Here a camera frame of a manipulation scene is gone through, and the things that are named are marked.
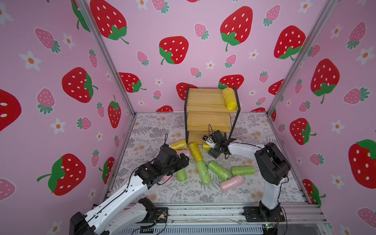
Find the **green foam roll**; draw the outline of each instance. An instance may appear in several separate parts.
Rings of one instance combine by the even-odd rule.
[[[228,170],[224,169],[214,161],[209,163],[208,168],[212,170],[214,174],[218,175],[218,177],[223,181],[227,180],[230,176],[230,172]]]
[[[197,170],[199,171],[199,174],[201,176],[201,180],[203,184],[210,184],[211,179],[208,173],[208,169],[206,168],[204,161],[196,162]]]
[[[231,174],[237,176],[238,174],[245,176],[248,174],[255,174],[256,170],[254,166],[240,166],[240,167],[231,167]]]
[[[177,179],[182,182],[182,181],[186,181],[187,180],[187,174],[185,173],[185,169],[181,169],[179,171],[176,172],[176,177]]]

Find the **pink wall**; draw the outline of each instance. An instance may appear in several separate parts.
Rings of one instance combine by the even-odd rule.
[[[338,3],[276,108],[294,167],[337,235],[376,234],[375,9],[374,1]]]
[[[122,74],[124,79],[129,78],[126,82],[126,88],[129,88],[127,94],[137,112],[155,112],[165,105],[172,107],[174,111],[183,111],[184,101],[179,98],[183,96],[178,94],[177,84],[189,83],[199,88],[217,88],[220,81],[227,82],[220,80],[225,76],[229,76],[227,79],[234,77],[239,78],[239,81],[244,80],[240,83],[241,86],[238,86],[243,111],[260,107],[267,109],[274,99],[269,89],[272,90],[274,84],[284,78],[292,63],[290,57],[278,57],[284,53],[285,47],[292,45],[296,48],[302,45],[303,34],[309,33],[325,2],[87,1],[90,2],[91,11],[116,69],[125,73]],[[264,19],[271,19],[272,24],[265,27]],[[284,31],[288,26],[296,26],[298,29],[289,27]],[[237,34],[235,40],[226,35],[228,32]],[[160,46],[163,48],[162,55],[167,59],[161,56]],[[164,50],[170,52],[170,48],[173,52],[166,54]],[[268,74],[260,78],[263,71]],[[256,102],[263,100],[263,97],[266,100],[257,106]]]
[[[130,115],[114,81],[106,78],[91,33],[81,23],[77,29],[70,1],[4,0],[0,10],[0,233],[68,234],[70,217],[100,202],[105,184],[99,167],[116,156],[114,137],[121,143]],[[92,61],[89,49],[96,54]],[[98,88],[92,99],[85,73]],[[116,128],[108,116],[114,95],[121,110]],[[93,157],[96,149],[99,157]]]

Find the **red strawberry print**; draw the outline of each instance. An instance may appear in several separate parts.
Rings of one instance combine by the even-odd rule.
[[[52,113],[52,107],[55,105],[55,98],[49,89],[42,88],[36,96],[36,101],[39,103],[37,108],[41,114],[47,115]]]
[[[227,46],[239,45],[244,42],[251,32],[253,11],[248,6],[237,9],[227,17],[221,25],[221,36]]]
[[[141,90],[146,90],[141,88],[141,80],[134,74],[131,73],[119,73],[121,81],[124,84],[125,90],[129,93],[134,93]]]
[[[278,131],[279,132],[283,132],[285,129],[286,129],[286,126],[283,123],[278,126]]]
[[[93,167],[96,167],[99,162],[99,151],[98,149],[95,149],[93,151],[92,157],[91,157],[91,165]]]
[[[198,38],[201,38],[201,40],[206,40],[209,38],[209,31],[206,30],[206,26],[203,24],[195,24],[194,32]]]
[[[281,87],[282,85],[282,82],[283,82],[283,79],[282,80],[279,80],[278,82],[274,83],[273,85],[271,85],[268,89],[269,93],[272,94],[272,95],[276,95],[279,88]]]
[[[103,107],[103,105],[102,105],[101,102],[98,102],[98,103],[97,103],[97,109],[98,109],[98,115],[99,115],[101,118],[104,118],[104,117],[105,117],[105,108]]]
[[[260,77],[259,77],[259,80],[260,80],[260,82],[262,82],[262,83],[266,83],[266,81],[267,81],[268,78],[269,78],[268,72],[266,72],[266,71],[262,71],[262,73],[260,73],[259,76],[260,76]]]
[[[256,105],[259,106],[261,105],[262,103],[264,103],[266,101],[266,97],[261,97],[260,99],[257,100],[256,102]]]
[[[171,108],[171,106],[165,105],[161,108],[159,108],[156,112],[173,112],[174,110]]]
[[[120,11],[105,0],[91,0],[90,9],[103,37],[112,40],[121,38],[123,42],[129,44],[122,38],[127,34],[127,22]]]
[[[45,48],[51,49],[51,51],[56,54],[61,52],[59,42],[54,41],[52,34],[47,30],[35,28],[35,35]]]
[[[299,94],[300,90],[302,89],[302,82],[303,80],[301,78],[298,79],[298,81],[296,81],[296,85],[295,85],[295,93],[296,94]]]
[[[364,102],[366,99],[369,98],[370,92],[367,88],[362,87],[360,89],[354,88],[351,91],[349,91],[345,97],[343,97],[343,101],[345,101],[348,104],[356,105],[357,103]]]
[[[137,59],[143,66],[148,66],[149,61],[147,60],[147,56],[142,51],[137,52]]]
[[[162,97],[162,93],[161,93],[161,91],[159,91],[159,90],[154,91],[154,93],[153,93],[153,98],[154,98],[155,100],[159,100],[161,97]]]
[[[83,130],[87,130],[91,127],[91,121],[87,117],[77,119],[77,127]]]
[[[321,49],[321,46],[317,44],[314,45],[313,47],[309,49],[307,56],[312,57],[312,58],[315,57],[320,52],[320,49]]]
[[[21,114],[21,105],[13,95],[0,89],[0,131]]]
[[[93,49],[89,50],[89,60],[90,60],[91,64],[93,65],[93,67],[97,68],[98,60],[97,60],[96,54],[94,53]]]
[[[120,109],[119,103],[117,103],[115,100],[115,96],[114,96],[114,100],[111,101],[111,103],[108,105],[107,113],[108,113],[108,117],[110,119],[112,128],[117,128],[117,126],[119,125],[119,121],[120,121],[121,109]]]
[[[323,59],[319,62],[315,69],[311,80],[311,91],[317,96],[329,94],[334,90],[340,80],[340,72],[337,67],[329,59]]]
[[[358,216],[366,224],[373,228],[376,228],[376,211],[373,212],[370,208],[361,208],[358,210]]]
[[[290,25],[285,28],[276,43],[274,48],[274,57],[278,59],[291,58],[295,60],[292,55],[299,52],[306,39],[305,34],[296,26]]]
[[[320,154],[312,154],[312,156],[310,156],[309,160],[311,161],[312,164],[314,164],[315,166],[320,166],[320,165],[323,165],[324,164],[324,161],[325,159],[323,158],[322,155]]]
[[[109,157],[105,164],[103,165],[103,170],[99,167],[100,171],[103,171],[102,173],[102,179],[104,184],[107,184],[108,177],[110,177],[110,172],[112,170],[112,167],[114,166],[115,159],[113,157]]]
[[[120,144],[120,140],[119,140],[119,137],[117,135],[114,137],[114,141],[115,141],[115,146],[118,148],[119,144]]]
[[[307,109],[311,107],[311,103],[309,100],[306,100],[305,102],[302,102],[299,106],[299,111],[306,112]]]
[[[309,136],[316,135],[316,133],[311,134],[311,126],[305,118],[299,118],[290,123],[290,133],[300,145],[306,144],[309,141]]]
[[[367,188],[376,188],[376,142],[365,139],[349,149],[349,161],[355,180]]]
[[[273,24],[273,21],[275,21],[278,16],[279,12],[281,11],[280,5],[275,5],[272,7],[267,13],[266,18],[264,19],[264,27],[269,27],[271,24]]]
[[[365,22],[360,22],[351,32],[347,43],[347,49],[352,50],[360,44],[360,39],[365,35]]]
[[[157,11],[161,11],[162,14],[167,14],[169,12],[168,2],[165,0],[152,0],[153,6]]]
[[[51,192],[61,196],[79,185],[86,175],[85,165],[73,154],[67,153],[52,165],[52,173],[36,179],[38,182],[50,176],[48,187]]]
[[[189,85],[190,89],[197,88],[197,86],[194,86],[194,85],[191,85],[191,84],[188,84],[188,83],[184,83],[184,82],[181,82],[181,83],[176,85],[177,94],[179,95],[179,98],[182,99],[182,100],[185,100],[188,85]]]
[[[87,103],[91,100],[94,94],[94,89],[98,88],[92,85],[91,77],[87,74],[85,69],[77,67],[69,71],[61,81],[63,90],[70,97],[82,103]]]
[[[309,180],[309,179],[304,179],[302,180],[304,189],[306,190],[312,204],[318,204],[318,206],[321,207],[321,199],[326,197],[326,195],[320,196],[320,193],[318,192],[318,189],[316,186]]]
[[[189,43],[183,36],[164,38],[159,43],[159,53],[163,57],[161,64],[166,60],[169,64],[183,62],[188,51]]]
[[[202,73],[200,72],[200,70],[198,68],[191,67],[190,72],[191,72],[191,75],[196,77],[196,78],[199,78],[199,77],[202,76]]]
[[[16,185],[7,178],[0,178],[0,202],[16,192]]]
[[[236,88],[239,89],[239,87],[243,84],[243,82],[244,82],[244,77],[240,74],[227,75],[227,76],[222,77],[219,80],[218,88],[225,89],[227,87],[230,87],[234,89],[234,87],[236,86]]]

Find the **green strawberry leaves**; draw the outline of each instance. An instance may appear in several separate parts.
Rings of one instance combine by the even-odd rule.
[[[161,65],[163,65],[164,60],[166,60],[169,64],[175,64],[174,60],[171,59],[172,52],[166,52],[162,47],[159,47],[159,54],[163,57]]]
[[[121,38],[126,44],[129,44],[129,42],[125,41],[122,37],[127,35],[127,27],[122,27],[121,29],[116,28],[114,25],[111,27],[112,34],[108,35],[109,39],[112,40],[118,40]]]
[[[370,139],[365,139],[357,142],[357,144],[362,148],[369,149],[371,159],[376,159],[376,142]]]
[[[330,86],[327,86],[327,84],[323,82],[321,85],[321,88],[313,92],[313,94],[317,96],[323,96],[323,100],[321,101],[321,104],[322,104],[324,102],[325,94],[329,94],[330,92],[332,92],[336,86],[337,84],[332,84]]]
[[[229,35],[227,35],[226,33],[221,33],[221,36],[222,36],[222,40],[224,42],[227,42],[227,45],[226,45],[226,51],[227,51],[227,46],[230,44],[231,46],[235,46],[235,45],[239,45],[240,42],[238,40],[235,39],[235,32],[232,32],[230,33]]]

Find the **plastic-wrapped foam roll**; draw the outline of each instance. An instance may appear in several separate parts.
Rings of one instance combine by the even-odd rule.
[[[176,172],[176,177],[177,179],[182,182],[182,181],[186,181],[187,180],[187,174],[185,173],[185,169],[181,169],[179,171]]]
[[[189,149],[190,149],[194,159],[196,160],[196,162],[203,160],[202,155],[201,155],[201,151],[200,151],[199,146],[197,145],[196,142],[190,143]]]
[[[256,170],[254,166],[240,166],[240,167],[231,167],[231,174],[233,176],[241,174],[242,176],[248,174],[255,174]]]
[[[237,186],[244,184],[244,177],[241,175],[234,176],[231,179],[219,183],[219,187],[223,192],[227,192]]]
[[[199,174],[201,176],[201,180],[203,184],[210,184],[211,179],[208,173],[208,169],[206,168],[204,161],[196,162],[197,170],[199,171]]]
[[[182,139],[178,142],[170,144],[169,147],[174,149],[174,150],[185,149],[185,148],[187,148],[187,143],[185,142],[185,139]]]
[[[232,88],[225,88],[222,90],[222,96],[224,101],[226,102],[226,106],[228,109],[235,109],[238,105],[236,102],[235,92]]]
[[[225,181],[229,178],[230,172],[220,165],[218,165],[216,162],[210,162],[208,165],[208,168],[214,172],[214,174],[218,175],[221,180]]]

